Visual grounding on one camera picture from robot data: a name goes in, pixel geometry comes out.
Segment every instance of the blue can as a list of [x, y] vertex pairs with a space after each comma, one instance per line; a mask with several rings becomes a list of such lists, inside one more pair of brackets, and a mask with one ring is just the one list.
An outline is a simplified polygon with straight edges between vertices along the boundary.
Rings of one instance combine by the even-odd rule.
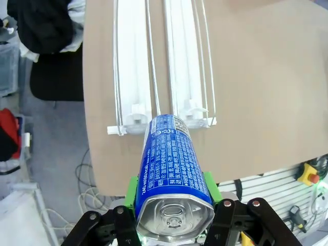
[[166, 242], [197, 237], [213, 220], [214, 210], [186, 124], [174, 115], [154, 118], [143, 150], [137, 231]]

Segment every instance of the plastic storage bin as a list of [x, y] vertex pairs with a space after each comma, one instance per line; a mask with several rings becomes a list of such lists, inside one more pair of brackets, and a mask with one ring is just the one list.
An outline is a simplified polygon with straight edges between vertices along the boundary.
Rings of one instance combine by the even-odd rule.
[[18, 43], [0, 45], [0, 97], [18, 90]]

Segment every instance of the black jacket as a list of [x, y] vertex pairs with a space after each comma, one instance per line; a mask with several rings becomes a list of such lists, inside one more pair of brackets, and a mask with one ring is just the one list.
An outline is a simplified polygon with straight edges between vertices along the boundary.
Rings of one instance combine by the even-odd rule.
[[20, 41], [38, 54], [57, 53], [72, 43], [71, 0], [8, 0], [8, 15], [17, 20]]

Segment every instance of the screw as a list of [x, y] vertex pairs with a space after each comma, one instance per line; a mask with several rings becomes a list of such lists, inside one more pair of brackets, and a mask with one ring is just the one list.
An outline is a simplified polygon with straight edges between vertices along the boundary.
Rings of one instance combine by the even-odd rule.
[[230, 207], [231, 206], [231, 202], [229, 202], [229, 201], [224, 201], [224, 206], [225, 207]]
[[252, 204], [253, 204], [253, 206], [255, 206], [255, 207], [260, 206], [260, 202], [259, 202], [259, 201], [254, 201]]
[[97, 218], [97, 215], [96, 215], [96, 214], [91, 214], [91, 215], [90, 215], [90, 219], [91, 219], [91, 220], [94, 220], [95, 218]]
[[118, 209], [117, 209], [117, 213], [118, 213], [118, 214], [122, 214], [123, 212], [124, 212], [124, 209], [123, 209], [123, 208], [118, 208]]

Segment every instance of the white slatted surface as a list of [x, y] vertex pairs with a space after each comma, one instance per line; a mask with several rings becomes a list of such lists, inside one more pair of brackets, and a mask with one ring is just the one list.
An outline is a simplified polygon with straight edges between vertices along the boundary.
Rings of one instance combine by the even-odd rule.
[[[286, 219], [289, 216], [290, 208], [297, 205], [300, 207], [302, 218], [308, 221], [308, 225], [305, 227], [308, 230], [308, 226], [312, 224], [314, 219], [312, 214], [308, 215], [309, 207], [312, 204], [313, 187], [308, 187], [294, 179], [298, 167], [299, 165], [295, 165], [290, 168], [264, 173], [262, 177], [251, 176], [240, 179], [242, 183], [241, 201], [247, 203], [255, 197], [263, 197], [281, 219]], [[219, 190], [236, 193], [233, 181], [220, 183]], [[297, 226], [294, 226], [293, 233], [299, 240], [302, 239], [321, 226], [324, 216], [325, 214], [318, 215], [306, 234], [300, 232]], [[291, 228], [289, 221], [286, 222], [286, 225]]]

